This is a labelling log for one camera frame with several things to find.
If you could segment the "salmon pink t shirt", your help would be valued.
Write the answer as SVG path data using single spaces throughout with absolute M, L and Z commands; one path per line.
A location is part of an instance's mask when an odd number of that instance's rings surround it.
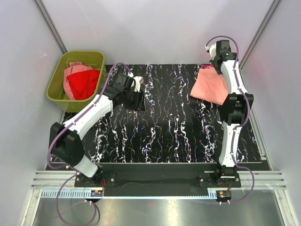
M 219 75 L 214 68 L 200 69 L 190 96 L 213 104 L 222 105 L 228 96 L 224 76 L 222 74 Z

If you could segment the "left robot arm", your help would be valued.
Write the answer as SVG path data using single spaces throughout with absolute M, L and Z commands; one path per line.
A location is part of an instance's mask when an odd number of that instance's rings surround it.
M 83 174 L 89 185 L 99 185 L 102 180 L 101 167 L 85 155 L 82 139 L 101 118 L 119 105 L 132 111 L 144 111 L 142 84 L 141 76 L 119 74 L 73 118 L 51 126 L 48 154 Z

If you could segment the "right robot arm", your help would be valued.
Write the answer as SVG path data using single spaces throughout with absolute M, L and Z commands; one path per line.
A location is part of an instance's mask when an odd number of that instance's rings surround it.
M 241 129 L 249 120 L 254 96 L 249 94 L 242 82 L 238 65 L 238 52 L 232 52 L 229 40 L 219 40 L 206 48 L 211 64 L 227 85 L 227 97 L 220 107 L 223 122 L 222 150 L 213 173 L 217 186 L 239 184 L 237 151 Z

